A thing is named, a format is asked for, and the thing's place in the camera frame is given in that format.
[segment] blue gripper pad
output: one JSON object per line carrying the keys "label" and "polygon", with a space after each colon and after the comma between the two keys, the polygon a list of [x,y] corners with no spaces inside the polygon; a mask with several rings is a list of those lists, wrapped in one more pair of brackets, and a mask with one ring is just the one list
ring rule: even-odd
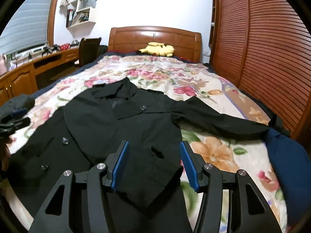
{"label": "blue gripper pad", "polygon": [[192,152],[192,149],[187,141],[183,141],[180,143],[179,146],[180,158],[183,162],[183,166],[185,168],[189,184],[195,190],[195,192],[197,192],[199,191],[200,185],[198,182],[197,171],[194,167],[191,156],[189,155],[189,150],[191,150]]}
{"label": "blue gripper pad", "polygon": [[116,191],[117,189],[117,183],[118,180],[122,178],[123,170],[126,165],[126,161],[128,159],[129,150],[127,150],[127,147],[130,143],[126,141],[125,145],[123,146],[123,149],[120,153],[120,156],[118,158],[118,161],[116,163],[116,166],[112,172],[112,183],[111,183],[111,189],[113,191]]}

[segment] yellow plush toy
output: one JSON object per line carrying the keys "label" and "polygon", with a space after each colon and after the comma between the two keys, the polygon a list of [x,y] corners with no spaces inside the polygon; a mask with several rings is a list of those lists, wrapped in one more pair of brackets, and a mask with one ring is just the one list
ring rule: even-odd
{"label": "yellow plush toy", "polygon": [[167,57],[171,57],[173,56],[173,52],[174,52],[174,47],[172,46],[168,46],[165,44],[160,44],[160,43],[156,43],[156,42],[150,42],[148,43],[148,46],[144,49],[140,49],[140,51],[142,53],[149,53],[149,54],[153,54],[156,56],[167,56]]}

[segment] white wall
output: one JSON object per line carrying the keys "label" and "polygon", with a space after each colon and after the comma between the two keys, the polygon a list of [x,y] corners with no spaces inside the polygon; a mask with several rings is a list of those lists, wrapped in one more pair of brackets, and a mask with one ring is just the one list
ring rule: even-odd
{"label": "white wall", "polygon": [[66,29],[66,12],[57,2],[54,43],[71,43],[82,37],[102,37],[108,45],[110,29],[124,26],[163,26],[200,32],[203,51],[210,51],[208,40],[211,27],[212,0],[97,0],[97,23]]}

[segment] floral bedspread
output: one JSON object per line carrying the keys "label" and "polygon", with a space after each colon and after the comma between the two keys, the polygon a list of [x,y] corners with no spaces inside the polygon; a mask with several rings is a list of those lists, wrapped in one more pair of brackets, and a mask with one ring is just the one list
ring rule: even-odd
{"label": "floral bedspread", "polygon": [[[105,56],[97,65],[70,76],[54,88],[38,97],[35,107],[29,111],[31,125],[17,131],[10,145],[11,153],[19,150],[60,106],[94,84],[112,83],[128,77],[136,86],[164,92],[170,98],[184,101],[197,96],[204,103],[220,113],[267,124],[269,118],[248,97],[243,95],[226,79],[208,72],[202,64],[188,64],[174,58],[153,56]],[[270,165],[265,144],[257,141],[236,141],[215,137],[209,133],[182,124],[183,139],[187,140],[194,152],[203,156],[220,170],[236,172],[245,169],[252,177],[272,208],[283,232],[286,230],[287,211],[278,180]],[[186,200],[187,213],[192,228],[195,226],[202,195],[189,186],[185,172],[181,185]],[[9,183],[3,184],[2,191],[9,200],[17,217],[24,221],[26,228],[32,223],[31,216],[19,204]],[[226,232],[228,220],[228,191],[223,192],[223,209],[220,232]]]}

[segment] window blind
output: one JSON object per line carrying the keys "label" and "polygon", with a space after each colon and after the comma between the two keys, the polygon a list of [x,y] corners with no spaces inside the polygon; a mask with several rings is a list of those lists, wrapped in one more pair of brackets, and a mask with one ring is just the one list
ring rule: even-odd
{"label": "window blind", "polygon": [[26,0],[0,36],[0,54],[47,43],[51,0]]}

